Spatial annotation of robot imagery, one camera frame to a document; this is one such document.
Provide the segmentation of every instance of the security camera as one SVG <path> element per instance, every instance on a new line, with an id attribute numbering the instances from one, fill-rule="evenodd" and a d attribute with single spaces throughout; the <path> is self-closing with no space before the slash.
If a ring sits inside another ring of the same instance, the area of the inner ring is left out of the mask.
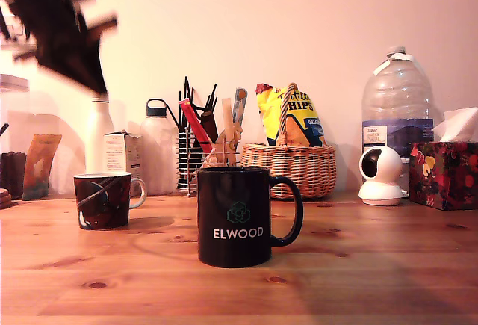
<path id="1" fill-rule="evenodd" d="M 386 146 L 370 148 L 361 155 L 358 166 L 365 178 L 358 196 L 365 204 L 400 203 L 402 190 L 397 181 L 402 172 L 402 160 L 397 152 Z"/>

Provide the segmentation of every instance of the jar lid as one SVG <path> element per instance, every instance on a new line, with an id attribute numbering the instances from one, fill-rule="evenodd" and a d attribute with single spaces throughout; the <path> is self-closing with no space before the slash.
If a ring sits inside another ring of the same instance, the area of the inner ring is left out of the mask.
<path id="1" fill-rule="evenodd" d="M 28 92 L 28 80 L 13 75 L 0 74 L 0 91 Z"/>

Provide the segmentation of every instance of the wicker basket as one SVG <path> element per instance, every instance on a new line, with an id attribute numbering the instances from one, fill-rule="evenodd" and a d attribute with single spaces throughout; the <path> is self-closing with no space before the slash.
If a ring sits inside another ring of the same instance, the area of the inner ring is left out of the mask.
<path id="1" fill-rule="evenodd" d="M 287 146 L 288 100 L 296 88 L 295 84 L 290 84 L 282 100 L 278 146 L 246 144 L 241 163 L 243 166 L 269 168 L 272 176 L 286 176 L 294 181 L 303 198 L 319 198 L 330 194 L 335 187 L 335 149 L 332 146 Z M 271 196 L 278 199 L 293 197 L 288 186 L 283 184 L 274 186 Z"/>

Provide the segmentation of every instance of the plastic water bottle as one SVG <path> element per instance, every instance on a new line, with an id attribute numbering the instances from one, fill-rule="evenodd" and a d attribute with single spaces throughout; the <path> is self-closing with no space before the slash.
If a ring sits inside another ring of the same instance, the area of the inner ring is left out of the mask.
<path id="1" fill-rule="evenodd" d="M 433 141 L 432 88 L 425 73 L 403 46 L 389 50 L 387 60 L 365 86 L 362 99 L 362 152 L 389 146 L 402 158 L 399 185 L 409 196 L 411 142 Z"/>
<path id="2" fill-rule="evenodd" d="M 164 107 L 150 107 L 151 101 Z M 146 119 L 141 123 L 143 136 L 143 177 L 148 194 L 159 196 L 176 189 L 176 138 L 178 129 L 167 117 L 167 104 L 162 99 L 149 99 Z"/>
<path id="3" fill-rule="evenodd" d="M 91 100 L 84 145 L 87 173 L 106 171 L 103 137 L 114 132 L 109 106 L 107 93 L 96 95 Z"/>

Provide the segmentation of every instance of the bag of chips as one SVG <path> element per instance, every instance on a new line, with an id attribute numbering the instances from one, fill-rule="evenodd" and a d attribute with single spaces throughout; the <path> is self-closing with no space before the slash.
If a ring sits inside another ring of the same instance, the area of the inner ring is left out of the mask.
<path id="1" fill-rule="evenodd" d="M 269 146 L 275 146 L 279 136 L 282 98 L 287 88 L 257 84 L 255 95 Z M 322 125 L 311 99 L 297 88 L 291 94 L 286 116 L 288 146 L 326 146 Z"/>

